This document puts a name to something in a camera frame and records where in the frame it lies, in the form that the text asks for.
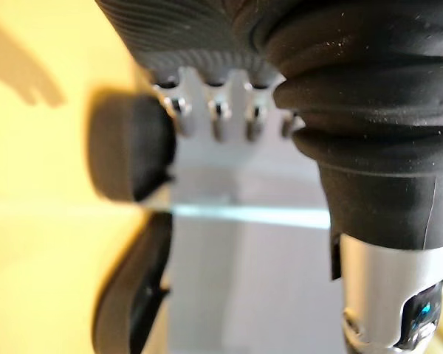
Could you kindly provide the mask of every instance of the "metal pin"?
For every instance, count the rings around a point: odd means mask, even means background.
[[[248,81],[244,83],[247,92],[246,117],[246,138],[250,142],[255,142],[261,135],[267,114],[269,112],[269,102],[272,100],[272,88],[257,88]]]
[[[213,137],[218,142],[227,140],[227,122],[231,119],[233,104],[231,102],[231,82],[220,86],[204,84],[208,111],[212,122]]]
[[[298,116],[298,114],[283,110],[285,113],[283,114],[282,124],[281,124],[281,135],[285,139],[289,139],[292,136],[292,133],[304,126],[302,119]]]
[[[154,89],[161,96],[166,111],[174,118],[177,131],[183,136],[192,136],[195,122],[192,115],[192,99],[187,90],[187,69],[179,68],[177,84],[159,83]]]

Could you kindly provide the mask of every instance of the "black plastic part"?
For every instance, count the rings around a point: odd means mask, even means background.
[[[151,96],[103,91],[92,103],[90,176],[114,201],[141,201],[170,180],[176,151],[172,119]]]
[[[92,341],[97,354],[140,354],[162,300],[172,216],[154,213],[120,261],[100,295]]]
[[[394,345],[401,350],[414,350],[423,339],[421,330],[433,323],[438,326],[442,312],[443,280],[411,297],[404,305],[400,340]]]
[[[276,104],[306,123],[294,139],[319,163],[334,277],[342,232],[443,246],[443,0],[236,2],[240,39],[286,77]]]
[[[256,52],[239,45],[218,0],[97,0],[136,61],[155,83],[178,81],[180,66],[207,83],[224,83],[231,69],[269,86],[278,74]]]

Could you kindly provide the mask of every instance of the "white surface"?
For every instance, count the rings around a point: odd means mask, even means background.
[[[316,164],[281,139],[279,117],[254,145],[242,110],[223,145],[204,117],[179,144],[177,202],[326,208]],[[345,352],[325,229],[176,218],[170,277],[171,353]]]

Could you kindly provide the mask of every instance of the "black rubber grip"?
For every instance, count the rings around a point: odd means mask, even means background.
[[[224,9],[203,0],[97,0],[136,61],[155,83],[177,84],[177,69],[191,66],[210,84],[230,69],[246,69],[257,86],[278,72],[254,51],[237,44]]]
[[[443,0],[226,0],[240,40],[286,77],[338,236],[443,246]]]

